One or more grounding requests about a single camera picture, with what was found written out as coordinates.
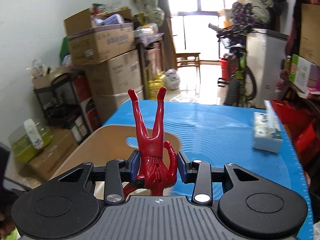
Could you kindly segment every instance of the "red handstand figure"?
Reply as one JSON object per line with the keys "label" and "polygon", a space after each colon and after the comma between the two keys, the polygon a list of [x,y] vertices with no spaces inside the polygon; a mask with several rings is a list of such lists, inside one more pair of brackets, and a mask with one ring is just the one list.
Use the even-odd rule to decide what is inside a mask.
{"label": "red handstand figure", "polygon": [[[145,189],[150,189],[152,196],[163,196],[163,190],[172,187],[177,181],[178,159],[170,142],[164,141],[163,115],[164,95],[166,88],[162,87],[158,93],[158,108],[152,137],[149,138],[147,128],[142,119],[139,109],[138,97],[133,89],[128,90],[132,101],[133,115],[136,122],[138,148],[141,156],[141,166],[137,179],[144,178]],[[170,166],[167,168],[163,163],[163,148],[168,150]],[[127,197],[137,188],[131,183],[124,187],[124,195]]]}

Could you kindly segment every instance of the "tissue box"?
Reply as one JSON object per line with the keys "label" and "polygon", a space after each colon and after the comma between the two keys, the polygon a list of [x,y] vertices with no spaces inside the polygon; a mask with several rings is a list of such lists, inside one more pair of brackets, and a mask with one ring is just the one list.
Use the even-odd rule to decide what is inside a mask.
{"label": "tissue box", "polygon": [[253,148],[278,153],[283,143],[280,125],[275,115],[274,129],[269,125],[268,114],[254,112]]}

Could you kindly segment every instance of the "bicycle tire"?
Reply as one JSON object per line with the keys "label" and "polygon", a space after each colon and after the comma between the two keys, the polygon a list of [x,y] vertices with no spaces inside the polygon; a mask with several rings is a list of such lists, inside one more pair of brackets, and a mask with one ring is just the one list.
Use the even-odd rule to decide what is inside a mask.
{"label": "bicycle tire", "polygon": [[245,98],[247,101],[252,101],[252,100],[254,100],[254,98],[257,95],[257,83],[256,83],[256,79],[254,78],[254,75],[253,75],[251,69],[248,66],[245,67],[245,72],[247,75],[249,75],[251,82],[252,82],[252,93],[248,96],[246,95]]}
{"label": "bicycle tire", "polygon": [[224,101],[225,106],[233,106],[236,104],[238,106],[240,98],[240,82],[236,78],[233,78],[229,85],[228,91],[226,95],[226,99]]}

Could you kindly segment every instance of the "stacked cardboard boxes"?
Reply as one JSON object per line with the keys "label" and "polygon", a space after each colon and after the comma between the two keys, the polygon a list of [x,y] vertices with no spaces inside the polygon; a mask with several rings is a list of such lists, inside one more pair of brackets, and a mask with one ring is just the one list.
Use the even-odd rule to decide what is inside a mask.
{"label": "stacked cardboard boxes", "polygon": [[[130,10],[117,13],[128,18]],[[64,23],[73,64],[83,65],[102,123],[129,99],[128,89],[143,97],[132,23],[96,27],[89,9]]]}

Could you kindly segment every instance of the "bicycle handlebar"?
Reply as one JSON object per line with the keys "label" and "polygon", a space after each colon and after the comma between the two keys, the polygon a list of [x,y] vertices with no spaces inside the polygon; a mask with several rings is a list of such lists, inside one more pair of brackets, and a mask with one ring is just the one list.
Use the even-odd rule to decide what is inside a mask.
{"label": "bicycle handlebar", "polygon": [[217,32],[217,38],[220,39],[222,37],[231,38],[231,37],[238,36],[238,35],[239,36],[247,35],[250,32],[252,32],[254,26],[253,26],[253,24],[248,24],[248,25],[244,26],[243,28],[240,28],[239,30],[235,30],[233,28],[230,29],[230,27],[228,27],[229,29],[227,29],[227,28],[221,29],[218,26],[209,23],[208,27],[210,29],[213,29],[214,31],[216,31]]}

